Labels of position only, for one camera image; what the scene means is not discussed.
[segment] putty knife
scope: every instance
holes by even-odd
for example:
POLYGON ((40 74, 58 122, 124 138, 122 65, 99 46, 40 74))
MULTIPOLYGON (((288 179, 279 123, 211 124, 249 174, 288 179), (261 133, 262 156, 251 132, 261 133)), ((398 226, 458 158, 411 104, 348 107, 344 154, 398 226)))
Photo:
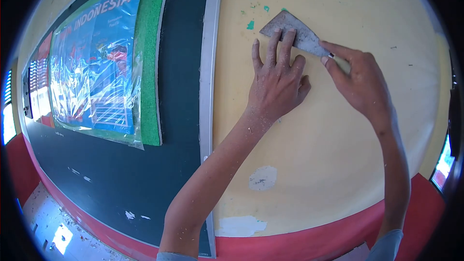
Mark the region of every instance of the putty knife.
POLYGON ((308 53, 317 56, 328 56, 336 61, 338 66, 345 72, 349 73, 351 70, 350 64, 344 59, 340 58, 329 52, 327 49, 324 49, 319 45, 319 37, 307 27, 301 20, 294 17, 293 14, 289 13, 287 10, 282 10, 279 14, 275 16, 267 25, 265 25, 259 33, 265 36, 272 36, 276 28, 282 29, 282 35, 280 41, 283 40, 283 37, 291 28, 297 30, 297 35, 295 36, 295 41, 293 46, 297 49, 302 49, 308 53))

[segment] forearm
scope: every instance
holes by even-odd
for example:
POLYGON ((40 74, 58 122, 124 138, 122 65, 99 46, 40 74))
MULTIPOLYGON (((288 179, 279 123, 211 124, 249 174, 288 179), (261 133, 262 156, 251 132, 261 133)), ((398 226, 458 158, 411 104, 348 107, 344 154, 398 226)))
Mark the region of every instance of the forearm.
POLYGON ((171 202, 165 226, 199 230, 241 164, 271 125, 247 109, 171 202))
POLYGON ((376 134, 382 148, 385 171, 385 216, 379 236, 392 229, 402 229, 411 194, 406 153, 394 115, 391 125, 376 134))

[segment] left hand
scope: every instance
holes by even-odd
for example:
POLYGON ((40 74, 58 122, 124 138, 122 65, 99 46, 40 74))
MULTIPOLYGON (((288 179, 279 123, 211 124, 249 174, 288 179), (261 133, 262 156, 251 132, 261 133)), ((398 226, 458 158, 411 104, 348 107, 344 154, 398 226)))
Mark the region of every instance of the left hand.
POLYGON ((302 77, 306 59, 297 55, 290 66, 290 51, 297 31, 291 29, 282 41, 277 60, 277 44, 282 30, 277 28, 269 40, 266 62, 259 56, 259 40, 252 47, 255 78, 248 96, 247 110, 263 120, 274 123, 301 104, 311 89, 309 77, 302 77))

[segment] window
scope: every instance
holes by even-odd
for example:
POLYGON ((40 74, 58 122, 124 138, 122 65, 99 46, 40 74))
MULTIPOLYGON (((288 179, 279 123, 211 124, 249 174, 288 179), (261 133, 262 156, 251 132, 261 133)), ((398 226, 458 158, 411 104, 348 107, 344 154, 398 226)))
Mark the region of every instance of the window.
POLYGON ((431 178, 432 183, 434 183, 441 192, 443 192, 444 183, 448 178, 453 163, 454 157, 451 156, 450 137, 447 134, 443 150, 431 178))
POLYGON ((3 108, 3 144, 7 144, 16 136, 15 122, 13 121, 13 106, 11 104, 11 71, 8 72, 5 85, 5 107, 3 108))

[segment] grey shirt sleeve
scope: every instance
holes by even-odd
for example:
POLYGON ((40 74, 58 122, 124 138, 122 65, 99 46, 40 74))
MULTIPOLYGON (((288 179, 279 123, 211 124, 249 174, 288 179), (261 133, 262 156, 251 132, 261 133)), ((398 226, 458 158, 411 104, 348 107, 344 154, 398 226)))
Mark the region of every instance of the grey shirt sleeve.
POLYGON ((156 255, 156 261, 198 261, 191 256, 185 256, 178 253, 160 252, 156 255))
POLYGON ((393 261, 398 253, 399 243, 403 238, 403 231, 400 229, 391 230, 381 237, 369 253, 366 261, 393 261))

